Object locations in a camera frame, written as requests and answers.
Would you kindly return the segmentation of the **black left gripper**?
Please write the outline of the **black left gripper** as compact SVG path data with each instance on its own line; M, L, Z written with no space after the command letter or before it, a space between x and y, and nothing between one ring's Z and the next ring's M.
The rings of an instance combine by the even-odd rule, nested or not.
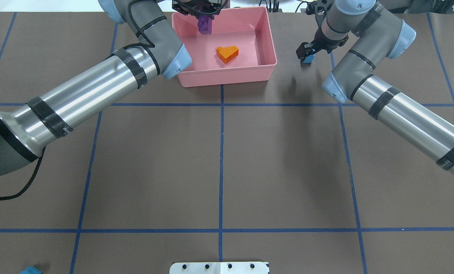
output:
M229 7L229 0L172 0L172 9L183 15L214 17Z

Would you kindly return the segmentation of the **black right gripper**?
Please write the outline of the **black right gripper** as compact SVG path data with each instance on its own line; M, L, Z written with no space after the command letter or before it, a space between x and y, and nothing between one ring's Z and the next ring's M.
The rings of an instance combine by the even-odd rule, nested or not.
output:
M326 50L329 54L333 50L345 45L349 36L346 35L341 40L331 40L327 38L323 33L316 33L312 42L302 42L296 50L298 59L308 59L308 57L314 56L321 50Z

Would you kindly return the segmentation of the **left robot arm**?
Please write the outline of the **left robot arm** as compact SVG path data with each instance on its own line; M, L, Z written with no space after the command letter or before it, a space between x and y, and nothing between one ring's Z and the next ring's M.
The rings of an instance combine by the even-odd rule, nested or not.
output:
M156 0L99 4L112 21L128 24L138 42L17 110L0 112L0 176L39 159L48 144L156 76L171 79L191 66L192 57Z

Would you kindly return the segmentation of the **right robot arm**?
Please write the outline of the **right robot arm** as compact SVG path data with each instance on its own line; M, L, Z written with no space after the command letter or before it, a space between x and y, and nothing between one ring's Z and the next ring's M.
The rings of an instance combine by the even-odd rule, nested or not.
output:
M301 63L311 62L321 51L330 54L345 47L350 36L356 38L324 79L322 90L339 104L360 107L454 176L454 124L379 70L386 60L406 52L416 30L378 0L315 0L307 14L315 16L317 29L313 39L296 50Z

